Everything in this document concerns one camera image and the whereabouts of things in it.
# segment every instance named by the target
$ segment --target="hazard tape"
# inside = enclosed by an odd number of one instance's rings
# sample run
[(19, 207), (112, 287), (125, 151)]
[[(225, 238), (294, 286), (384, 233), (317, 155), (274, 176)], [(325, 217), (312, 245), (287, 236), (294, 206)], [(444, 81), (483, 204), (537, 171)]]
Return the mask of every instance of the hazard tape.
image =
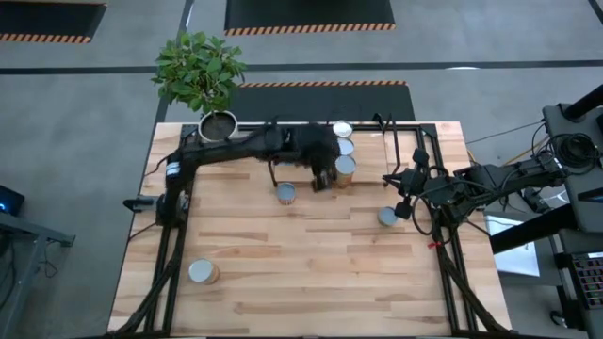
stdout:
[(19, 41), (19, 42), (58, 42), (58, 43), (89, 43), (90, 37), (82, 36), (64, 36), (64, 35), (45, 35), (45, 34), (12, 34), (0, 33), (0, 41)]
[(245, 83), (242, 88), (263, 88), (263, 87), (319, 87), (319, 86), (386, 86), (402, 85), (406, 86), (406, 81), (307, 81), (307, 82), (288, 82), (288, 83)]
[(239, 36), (261, 34), (377, 31), (394, 29), (396, 29), (396, 24), (311, 24), (275, 27), (230, 28), (225, 30), (224, 34), (226, 36)]

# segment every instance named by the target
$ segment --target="concrete floor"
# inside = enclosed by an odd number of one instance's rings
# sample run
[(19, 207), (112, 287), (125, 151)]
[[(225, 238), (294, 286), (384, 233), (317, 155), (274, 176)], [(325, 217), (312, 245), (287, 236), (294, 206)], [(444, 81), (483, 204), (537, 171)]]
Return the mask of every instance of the concrete floor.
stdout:
[[(91, 44), (0, 42), (0, 68), (146, 66), (175, 36), (185, 0), (112, 0)], [(236, 37), (252, 64), (603, 59), (603, 25), (587, 0), (392, 0), (399, 29)], [(224, 0), (197, 1), (190, 31), (221, 35)], [(27, 197), (24, 216), (77, 234), (60, 270), (39, 277), (18, 338), (103, 333), (139, 189), (158, 99), (149, 74), (0, 76), (0, 184)], [(461, 121), (467, 141), (541, 119), (600, 85), (601, 68), (249, 73), (248, 81), (406, 80), (419, 121)], [(167, 121), (195, 121), (180, 105)], [(535, 128), (470, 145), (501, 164), (530, 146)], [(526, 206), (514, 202), (520, 208)], [(513, 327), (583, 338), (555, 327), (544, 287), (503, 286)]]

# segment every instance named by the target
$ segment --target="wooden table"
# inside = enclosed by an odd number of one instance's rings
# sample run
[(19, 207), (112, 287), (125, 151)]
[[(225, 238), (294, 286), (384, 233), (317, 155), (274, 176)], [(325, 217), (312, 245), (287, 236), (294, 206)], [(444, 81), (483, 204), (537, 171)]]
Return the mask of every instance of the wooden table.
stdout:
[[(469, 166), (458, 122), (436, 122), (445, 166)], [(178, 144), (181, 124), (162, 123), (155, 131), (147, 164)], [(315, 194), (301, 172), (276, 170), (293, 181), (297, 199), (282, 206), (274, 195), (266, 164), (255, 159), (199, 168), (189, 214), (187, 239), (173, 317), (172, 335), (181, 336), (393, 336), (450, 334), (441, 277), (430, 237), (411, 221), (390, 229), (377, 211), (400, 196), (383, 188), (381, 175), (395, 166), (393, 136), (357, 132), (358, 172), (347, 189)], [(412, 166), (413, 134), (399, 132), (403, 170)], [(145, 178), (142, 194), (164, 191), (164, 168)], [(417, 210), (429, 227), (427, 211)], [(132, 232), (154, 220), (136, 216)], [(483, 215), (472, 221), (483, 226)], [(151, 285), (160, 228), (137, 236), (127, 248), (109, 329), (132, 314)], [(459, 229), (469, 282), (498, 322), (510, 328), (490, 243), (484, 234)], [(214, 285), (192, 282), (188, 266), (199, 258), (221, 271)], [(464, 322), (460, 293), (455, 293)], [(157, 323), (163, 316), (159, 302)]]

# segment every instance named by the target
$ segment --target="white paper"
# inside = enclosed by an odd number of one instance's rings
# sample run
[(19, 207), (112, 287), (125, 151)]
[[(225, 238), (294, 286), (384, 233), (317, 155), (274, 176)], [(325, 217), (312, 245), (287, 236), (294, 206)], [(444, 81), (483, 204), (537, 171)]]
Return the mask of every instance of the white paper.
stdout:
[[(486, 227), (490, 235), (506, 231), (514, 225), (522, 223), (523, 221), (486, 216)], [(497, 264), (497, 269), (501, 272), (540, 277), (538, 257), (536, 256), (536, 248), (533, 242), (496, 254), (494, 260)]]

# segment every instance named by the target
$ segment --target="plant pot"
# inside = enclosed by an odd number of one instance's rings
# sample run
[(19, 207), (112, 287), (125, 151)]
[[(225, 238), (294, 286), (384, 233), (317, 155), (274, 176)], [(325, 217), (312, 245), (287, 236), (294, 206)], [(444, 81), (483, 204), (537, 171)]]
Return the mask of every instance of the plant pot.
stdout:
[(199, 135), (204, 142), (222, 141), (238, 133), (238, 123), (229, 111), (205, 114), (199, 121)]

